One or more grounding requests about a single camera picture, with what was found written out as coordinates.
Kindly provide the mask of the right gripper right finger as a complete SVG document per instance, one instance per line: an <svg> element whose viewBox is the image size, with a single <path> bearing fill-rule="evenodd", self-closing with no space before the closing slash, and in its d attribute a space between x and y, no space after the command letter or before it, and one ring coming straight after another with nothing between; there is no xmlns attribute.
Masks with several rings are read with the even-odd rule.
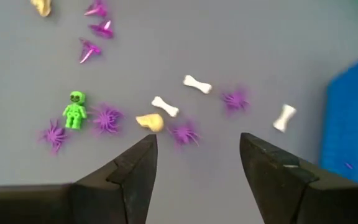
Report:
<svg viewBox="0 0 358 224"><path fill-rule="evenodd" d="M265 223L358 224L358 183L251 133L242 133L244 173Z"/></svg>

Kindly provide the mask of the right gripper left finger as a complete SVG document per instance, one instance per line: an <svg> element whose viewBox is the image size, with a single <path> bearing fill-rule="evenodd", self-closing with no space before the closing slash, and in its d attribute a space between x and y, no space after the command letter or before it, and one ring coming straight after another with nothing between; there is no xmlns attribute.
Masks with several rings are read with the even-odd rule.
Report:
<svg viewBox="0 0 358 224"><path fill-rule="evenodd" d="M0 186L0 224L145 223L157 158L149 134L76 182Z"/></svg>

